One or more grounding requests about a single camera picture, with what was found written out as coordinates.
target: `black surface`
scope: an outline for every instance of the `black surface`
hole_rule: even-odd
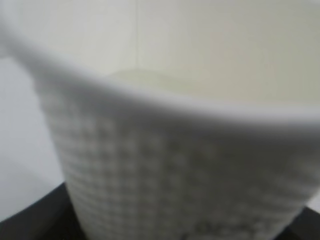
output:
[[[85,240],[85,235],[62,184],[29,208],[0,222],[0,240]],[[275,240],[320,240],[320,214],[305,208]]]

